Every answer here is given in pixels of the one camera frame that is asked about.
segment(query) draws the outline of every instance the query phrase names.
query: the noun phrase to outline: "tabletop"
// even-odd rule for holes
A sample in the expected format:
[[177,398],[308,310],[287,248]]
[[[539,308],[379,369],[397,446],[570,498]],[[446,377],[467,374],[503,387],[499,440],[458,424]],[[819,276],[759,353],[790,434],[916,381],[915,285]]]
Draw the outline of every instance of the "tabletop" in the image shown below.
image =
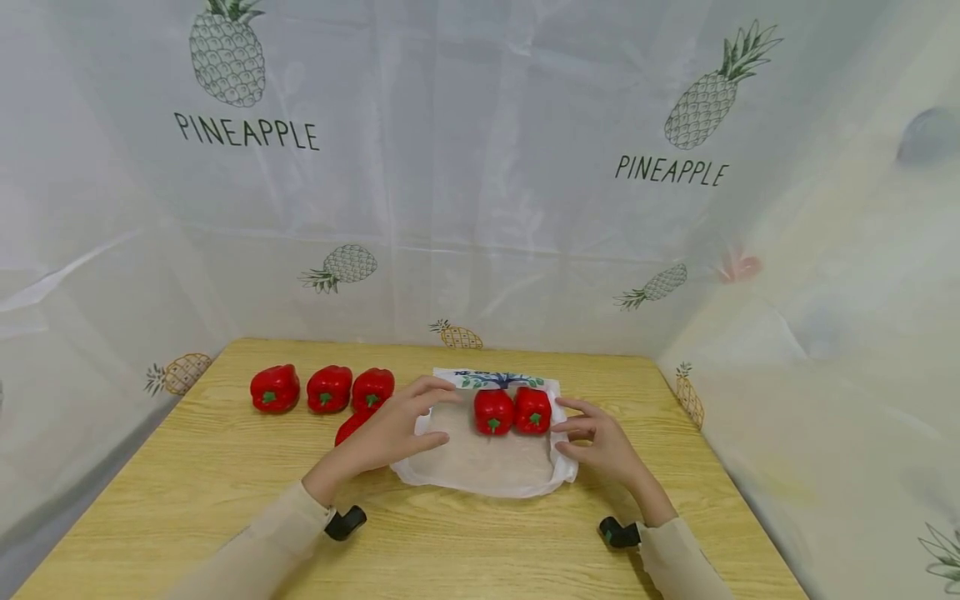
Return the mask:
[[[740,600],[806,598],[657,367],[630,356],[243,339],[230,344],[57,545],[15,598],[154,598],[242,530],[332,447],[348,410],[285,415],[251,406],[258,371],[293,363],[390,369],[398,385],[433,367],[557,379],[565,396],[616,416]],[[610,550],[605,516],[637,520],[618,486],[581,468],[546,496],[489,498],[408,487],[388,468],[338,494],[369,521],[322,541],[282,598],[660,598],[635,551]]]

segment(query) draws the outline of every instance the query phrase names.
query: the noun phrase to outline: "red bell pepper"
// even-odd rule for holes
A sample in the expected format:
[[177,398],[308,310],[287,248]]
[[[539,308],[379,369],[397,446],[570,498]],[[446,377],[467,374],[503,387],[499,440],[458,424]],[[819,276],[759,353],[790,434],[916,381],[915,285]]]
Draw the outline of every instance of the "red bell pepper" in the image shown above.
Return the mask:
[[386,369],[367,369],[353,382],[353,410],[375,411],[394,394],[394,374]]
[[473,399],[473,419],[485,436],[505,436],[514,424],[514,402],[506,390],[480,390]]
[[334,439],[333,445],[336,446],[342,444],[346,438],[353,435],[354,431],[362,427],[363,424],[367,422],[375,412],[375,410],[364,410],[350,415],[350,418],[345,420],[344,424],[340,425],[340,429],[337,429],[337,437]]
[[514,427],[520,433],[542,435],[550,429],[550,398],[544,390],[517,388]]
[[353,372],[349,367],[330,365],[313,373],[306,382],[306,405],[315,413],[337,413],[350,404]]
[[250,382],[253,408],[263,413],[285,413],[300,399],[300,378],[293,365],[264,369]]

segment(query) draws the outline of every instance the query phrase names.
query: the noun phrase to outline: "white bag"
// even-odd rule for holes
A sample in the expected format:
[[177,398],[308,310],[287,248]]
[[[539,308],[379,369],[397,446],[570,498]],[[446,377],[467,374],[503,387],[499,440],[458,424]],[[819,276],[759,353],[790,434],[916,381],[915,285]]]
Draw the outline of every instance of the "white bag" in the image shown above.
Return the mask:
[[417,419],[416,433],[445,431],[450,441],[428,452],[390,465],[400,479],[412,486],[432,485],[501,498],[529,498],[556,490],[577,477],[577,463],[554,447],[566,434],[483,436],[473,426],[473,398],[478,390],[506,389],[513,396],[517,387],[546,391],[552,415],[550,424],[566,420],[557,404],[560,382],[513,372],[470,369],[434,369],[433,374],[452,382],[463,402],[441,403]]

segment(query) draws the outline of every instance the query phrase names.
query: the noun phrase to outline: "backdrop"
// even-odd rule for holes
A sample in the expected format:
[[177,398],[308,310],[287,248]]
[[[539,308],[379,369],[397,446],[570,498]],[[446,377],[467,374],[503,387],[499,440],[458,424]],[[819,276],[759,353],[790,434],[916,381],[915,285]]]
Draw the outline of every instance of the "backdrop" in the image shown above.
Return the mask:
[[6,13],[0,551],[236,337],[482,343],[656,358],[812,597],[960,593],[955,3]]

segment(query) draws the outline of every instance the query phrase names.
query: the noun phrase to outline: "pineapple print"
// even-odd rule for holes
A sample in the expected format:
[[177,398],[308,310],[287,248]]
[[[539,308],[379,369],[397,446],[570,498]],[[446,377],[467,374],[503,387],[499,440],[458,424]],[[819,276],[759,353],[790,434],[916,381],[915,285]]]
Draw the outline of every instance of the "pineapple print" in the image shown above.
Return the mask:
[[207,0],[190,30],[190,56],[197,82],[220,102],[252,107],[267,86],[263,46],[250,21],[260,0]]
[[770,39],[776,28],[760,31],[759,22],[754,21],[746,34],[739,30],[733,45],[724,40],[723,66],[691,85],[670,112],[663,132],[671,144],[690,150],[710,137],[733,106],[736,85],[756,75],[753,69],[770,62],[762,56],[783,41]]
[[147,370],[147,385],[143,389],[151,396],[156,396],[161,389],[174,396],[183,396],[212,363],[213,359],[206,354],[193,352],[184,354],[163,369],[154,364]]
[[440,334],[440,339],[447,348],[472,348],[479,350],[483,347],[480,336],[465,327],[453,327],[450,321],[442,319],[430,325],[430,331]]
[[681,263],[675,267],[670,267],[666,271],[661,271],[647,281],[647,284],[639,290],[631,290],[624,293],[623,296],[616,297],[616,304],[620,310],[634,310],[639,307],[644,300],[660,300],[666,298],[671,292],[684,285],[686,282],[686,265]]
[[693,367],[690,363],[681,363],[677,368],[677,398],[680,399],[680,405],[690,416],[690,420],[697,426],[697,429],[704,428],[704,405],[700,402],[693,384],[690,383],[690,372]]
[[933,541],[919,538],[920,544],[930,553],[930,556],[937,559],[936,563],[926,566],[926,572],[947,580],[944,584],[945,593],[960,596],[960,529],[953,532],[956,542],[934,529],[929,523],[926,524],[926,529],[930,532]]
[[347,244],[331,252],[324,259],[324,269],[304,271],[299,279],[303,287],[312,287],[318,294],[337,293],[337,283],[354,283],[373,275],[376,258],[358,244]]

